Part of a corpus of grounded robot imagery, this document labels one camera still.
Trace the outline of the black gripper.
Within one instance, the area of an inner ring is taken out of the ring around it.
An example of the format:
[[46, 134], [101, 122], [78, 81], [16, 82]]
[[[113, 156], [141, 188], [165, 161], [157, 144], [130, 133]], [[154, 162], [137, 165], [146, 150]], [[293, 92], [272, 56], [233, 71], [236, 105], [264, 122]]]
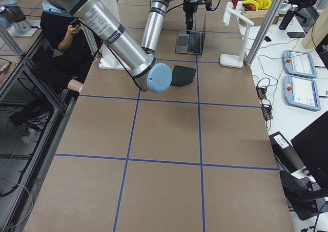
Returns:
[[183, 0], [183, 11], [186, 17], [186, 34], [192, 31], [193, 16], [198, 10], [199, 5], [205, 5], [206, 10], [210, 11], [212, 8], [212, 0]]

